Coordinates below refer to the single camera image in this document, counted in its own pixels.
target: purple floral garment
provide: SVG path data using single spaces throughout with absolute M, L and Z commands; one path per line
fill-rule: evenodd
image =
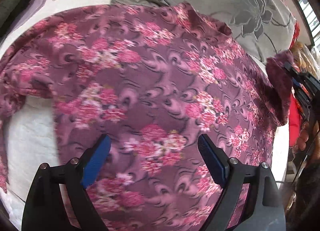
M 111 137 L 110 155 L 87 190 L 109 230 L 199 230 L 221 188 L 198 136 L 206 132 L 243 163 L 271 163 L 276 127 L 287 120 L 291 81 L 282 64 L 291 53 L 267 64 L 271 85 L 230 34 L 187 3 L 56 14 L 1 59 L 0 118 L 20 109 L 26 95 L 53 98 L 61 163 L 102 133 Z M 6 176 L 1 139 L 3 189 Z

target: floral shirt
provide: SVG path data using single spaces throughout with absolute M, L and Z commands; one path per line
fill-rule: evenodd
M 199 230 L 221 194 L 198 151 L 199 135 L 243 163 L 271 163 L 289 107 L 291 81 L 281 65 L 291 54 L 271 59 L 269 81 L 230 34 L 187 3 L 56 14 L 1 59 L 1 122 L 26 95 L 53 98 L 61 163 L 80 157 L 102 133 L 112 139 L 87 189 L 109 230 Z M 5 189 L 3 140 L 0 148 Z

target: metal screw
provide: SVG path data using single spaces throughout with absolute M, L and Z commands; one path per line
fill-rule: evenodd
M 231 164 L 236 165 L 236 164 L 238 164 L 239 161 L 236 158 L 230 158 L 230 162 L 231 162 Z
M 46 169 L 47 166 L 48 166 L 47 163 L 42 163 L 42 164 L 40 165 L 40 169 Z
M 266 163 L 266 162 L 262 162 L 262 163 L 261 163 L 261 167 L 263 167 L 263 168 L 269 168 L 269 165 L 268 165 L 268 163 Z
M 76 164 L 78 164 L 78 162 L 79 162 L 79 159 L 78 159 L 78 158 L 72 158 L 72 159 L 70 160 L 70 163 L 71 163 L 72 165 L 76 165 Z

